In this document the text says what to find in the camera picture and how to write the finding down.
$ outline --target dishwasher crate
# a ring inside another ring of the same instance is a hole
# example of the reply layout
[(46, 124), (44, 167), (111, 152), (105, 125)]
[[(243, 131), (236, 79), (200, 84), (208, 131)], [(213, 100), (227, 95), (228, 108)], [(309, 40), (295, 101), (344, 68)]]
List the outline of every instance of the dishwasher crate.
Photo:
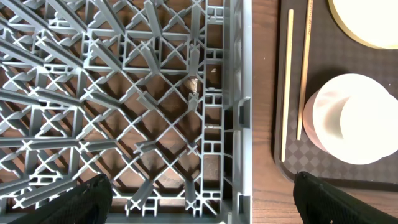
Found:
[[(101, 173), (121, 208), (107, 223), (252, 222), (252, 6), (212, 2), (0, 2), (0, 223)], [(171, 96), (181, 113), (166, 112)], [(107, 169), (109, 158), (122, 166)], [(184, 168), (190, 158), (195, 171)], [(176, 189), (164, 186), (170, 175)]]

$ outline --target wood grain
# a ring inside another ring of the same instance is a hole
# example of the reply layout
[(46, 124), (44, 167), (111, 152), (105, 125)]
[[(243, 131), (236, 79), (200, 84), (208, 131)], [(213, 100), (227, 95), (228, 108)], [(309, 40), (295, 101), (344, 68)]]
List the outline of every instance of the wood grain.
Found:
[[(293, 183), (272, 159), (279, 1), (252, 0), (253, 6), (253, 222), (302, 223), (293, 200)], [(344, 191), (398, 217), (398, 194)]]

